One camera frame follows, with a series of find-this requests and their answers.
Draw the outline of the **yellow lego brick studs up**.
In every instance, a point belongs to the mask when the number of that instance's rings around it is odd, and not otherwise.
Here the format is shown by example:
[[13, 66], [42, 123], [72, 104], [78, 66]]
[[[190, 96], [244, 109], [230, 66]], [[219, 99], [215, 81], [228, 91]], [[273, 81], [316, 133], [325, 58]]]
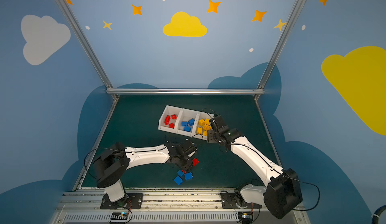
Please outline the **yellow lego brick studs up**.
[[208, 131], [208, 130], [210, 130], [210, 129], [211, 129], [211, 126], [210, 126], [210, 125], [207, 125], [207, 124], [205, 124], [205, 125], [203, 126], [203, 129], [204, 129], [205, 131]]

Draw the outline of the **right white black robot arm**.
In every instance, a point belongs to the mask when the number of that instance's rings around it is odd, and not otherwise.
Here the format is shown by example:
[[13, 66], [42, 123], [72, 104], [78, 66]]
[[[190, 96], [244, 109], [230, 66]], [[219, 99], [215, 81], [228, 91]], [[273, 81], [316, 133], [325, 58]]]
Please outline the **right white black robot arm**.
[[277, 219], [282, 219], [303, 201], [297, 173], [283, 169], [261, 153], [237, 129], [227, 132], [207, 131], [207, 142], [218, 143], [240, 157], [260, 178], [265, 191], [248, 184], [236, 191], [240, 207], [250, 203], [264, 205]]

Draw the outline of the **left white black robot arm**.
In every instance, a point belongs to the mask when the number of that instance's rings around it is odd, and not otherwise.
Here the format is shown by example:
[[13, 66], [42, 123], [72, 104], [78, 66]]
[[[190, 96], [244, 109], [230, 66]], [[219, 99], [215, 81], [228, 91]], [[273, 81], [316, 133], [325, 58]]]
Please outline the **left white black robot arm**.
[[116, 143], [102, 152], [94, 161], [97, 188], [104, 189], [105, 202], [120, 204], [127, 199], [121, 177], [130, 168], [148, 164], [173, 163], [187, 172], [193, 167], [197, 147], [190, 140], [155, 147], [134, 148]]

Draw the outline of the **white three-compartment bin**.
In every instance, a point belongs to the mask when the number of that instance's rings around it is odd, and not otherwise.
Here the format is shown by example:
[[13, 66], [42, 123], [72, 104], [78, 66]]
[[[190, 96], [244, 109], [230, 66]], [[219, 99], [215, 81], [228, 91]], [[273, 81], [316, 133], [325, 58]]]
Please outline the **white three-compartment bin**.
[[210, 119], [213, 114], [167, 105], [158, 121], [158, 129], [164, 132], [207, 140]]

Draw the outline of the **right circuit board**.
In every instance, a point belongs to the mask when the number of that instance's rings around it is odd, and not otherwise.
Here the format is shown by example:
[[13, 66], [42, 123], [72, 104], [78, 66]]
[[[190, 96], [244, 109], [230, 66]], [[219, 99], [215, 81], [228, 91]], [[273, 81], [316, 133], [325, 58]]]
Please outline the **right circuit board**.
[[238, 212], [239, 224], [251, 224], [253, 222], [253, 214], [247, 212]]

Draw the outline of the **circuit board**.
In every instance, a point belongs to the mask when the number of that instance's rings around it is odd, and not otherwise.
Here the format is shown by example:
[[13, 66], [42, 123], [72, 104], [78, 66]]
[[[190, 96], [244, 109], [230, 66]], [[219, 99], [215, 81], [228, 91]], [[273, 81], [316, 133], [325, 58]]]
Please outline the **circuit board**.
[[239, 224], [251, 224], [253, 222], [253, 214], [247, 212], [238, 212]]
[[110, 215], [110, 224], [125, 224], [129, 220], [128, 212], [113, 212]]

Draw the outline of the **left circuit board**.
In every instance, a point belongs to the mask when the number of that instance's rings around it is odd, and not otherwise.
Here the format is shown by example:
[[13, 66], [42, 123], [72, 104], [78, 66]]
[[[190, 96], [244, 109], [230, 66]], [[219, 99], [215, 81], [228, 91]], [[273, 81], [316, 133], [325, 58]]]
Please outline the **left circuit board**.
[[110, 215], [110, 224], [125, 224], [129, 220], [128, 212], [113, 212]]

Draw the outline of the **aluminium frame right post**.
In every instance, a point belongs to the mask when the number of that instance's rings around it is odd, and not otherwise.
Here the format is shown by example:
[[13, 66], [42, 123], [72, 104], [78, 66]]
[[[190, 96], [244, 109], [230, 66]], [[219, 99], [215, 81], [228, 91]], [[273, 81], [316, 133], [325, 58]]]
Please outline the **aluminium frame right post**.
[[269, 80], [269, 77], [272, 74], [272, 71], [280, 57], [281, 52], [283, 51], [283, 48], [285, 46], [285, 43], [287, 42], [287, 39], [295, 26], [295, 23], [305, 5], [307, 0], [296, 0], [290, 14], [287, 19], [287, 23], [284, 26], [284, 29], [281, 31], [280, 37], [278, 39], [278, 42], [275, 46], [275, 49], [273, 51], [273, 54], [261, 76], [261, 79], [259, 81], [259, 84], [257, 86], [258, 93], [254, 94], [254, 101], [256, 104], [258, 104], [258, 99], [261, 95], [264, 94], [265, 86]]

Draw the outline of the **aluminium frame post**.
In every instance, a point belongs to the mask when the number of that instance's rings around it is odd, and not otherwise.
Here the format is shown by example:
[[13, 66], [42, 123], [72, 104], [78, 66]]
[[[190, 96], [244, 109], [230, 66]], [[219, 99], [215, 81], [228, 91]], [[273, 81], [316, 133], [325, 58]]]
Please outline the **aluminium frame post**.
[[97, 58], [94, 50], [91, 47], [91, 44], [86, 38], [85, 33], [83, 32], [81, 25], [79, 24], [78, 20], [76, 19], [73, 11], [71, 10], [71, 7], [67, 3], [66, 0], [55, 0], [58, 7], [62, 11], [63, 15], [65, 16], [66, 20], [68, 21], [69, 25], [71, 26], [74, 34], [76, 35], [77, 39], [79, 40], [82, 48], [84, 49], [85, 53], [87, 54], [90, 62], [92, 63], [93, 67], [95, 68], [96, 72], [98, 73], [100, 79], [104, 83], [106, 89], [113, 88], [113, 85], [111, 81], [109, 80], [105, 70], [102, 67], [102, 64], [100, 63], [99, 59]]
[[265, 86], [269, 80], [269, 77], [272, 74], [272, 71], [280, 57], [281, 52], [283, 51], [283, 48], [285, 46], [285, 43], [287, 42], [287, 39], [295, 26], [295, 23], [305, 5], [307, 0], [296, 0], [290, 14], [287, 19], [287, 23], [284, 26], [284, 29], [281, 31], [280, 37], [278, 39], [278, 42], [275, 46], [275, 49], [273, 51], [273, 54], [261, 76], [261, 79], [259, 81], [259, 84], [257, 86], [258, 93], [254, 94], [254, 101], [256, 104], [258, 104], [258, 99], [261, 95], [264, 94]]

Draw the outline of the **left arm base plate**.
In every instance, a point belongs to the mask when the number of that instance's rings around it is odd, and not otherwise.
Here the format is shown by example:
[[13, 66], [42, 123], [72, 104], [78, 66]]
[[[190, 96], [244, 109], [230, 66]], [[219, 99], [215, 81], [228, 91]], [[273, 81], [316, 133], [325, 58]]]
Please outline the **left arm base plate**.
[[102, 198], [100, 205], [101, 210], [117, 210], [117, 209], [127, 209], [127, 210], [139, 210], [141, 209], [143, 202], [142, 193], [127, 193], [122, 199], [112, 202], [109, 199], [109, 196], [105, 194]]

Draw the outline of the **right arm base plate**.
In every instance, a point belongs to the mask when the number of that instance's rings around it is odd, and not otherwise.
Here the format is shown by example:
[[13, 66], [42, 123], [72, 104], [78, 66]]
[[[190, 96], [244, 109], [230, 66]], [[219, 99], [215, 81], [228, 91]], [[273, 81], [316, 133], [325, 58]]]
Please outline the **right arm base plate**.
[[239, 193], [220, 192], [223, 209], [261, 209], [262, 205], [247, 203]]

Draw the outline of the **aluminium frame back bar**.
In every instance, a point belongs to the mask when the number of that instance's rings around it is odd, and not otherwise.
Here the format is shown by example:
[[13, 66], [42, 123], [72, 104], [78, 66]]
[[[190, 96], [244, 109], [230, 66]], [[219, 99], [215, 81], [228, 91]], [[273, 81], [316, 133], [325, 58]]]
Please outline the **aluminium frame back bar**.
[[146, 89], [108, 88], [107, 94], [117, 95], [263, 95], [263, 89]]

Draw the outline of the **aluminium front rail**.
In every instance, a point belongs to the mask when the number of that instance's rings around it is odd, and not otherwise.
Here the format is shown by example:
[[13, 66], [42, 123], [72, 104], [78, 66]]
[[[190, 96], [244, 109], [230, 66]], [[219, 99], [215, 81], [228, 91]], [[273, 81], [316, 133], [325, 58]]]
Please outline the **aluminium front rail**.
[[220, 192], [227, 188], [134, 188], [127, 193], [142, 193], [139, 210], [101, 210], [103, 190], [82, 189], [63, 194], [51, 218], [52, 224], [109, 224], [113, 212], [128, 212], [126, 224], [238, 224], [238, 212], [253, 214], [253, 224], [309, 224], [306, 212], [291, 211], [275, 218], [261, 209], [223, 209]]

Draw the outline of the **aluminium frame left post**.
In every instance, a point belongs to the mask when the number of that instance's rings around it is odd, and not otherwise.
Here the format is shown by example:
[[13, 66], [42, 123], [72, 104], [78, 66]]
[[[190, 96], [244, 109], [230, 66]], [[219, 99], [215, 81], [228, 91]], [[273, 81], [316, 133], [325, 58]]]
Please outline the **aluminium frame left post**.
[[113, 88], [113, 85], [111, 81], [109, 80], [105, 70], [102, 67], [102, 64], [100, 63], [99, 59], [97, 58], [94, 50], [91, 47], [91, 44], [86, 38], [85, 33], [83, 32], [81, 25], [79, 24], [78, 20], [76, 19], [73, 11], [71, 10], [71, 7], [67, 3], [66, 0], [55, 0], [58, 7], [62, 11], [63, 15], [65, 16], [66, 20], [68, 21], [69, 25], [71, 26], [74, 34], [76, 35], [77, 39], [79, 40], [82, 48], [84, 49], [85, 53], [87, 54], [90, 62], [92, 63], [93, 67], [95, 68], [96, 72], [98, 73], [100, 79], [104, 83], [106, 89]]

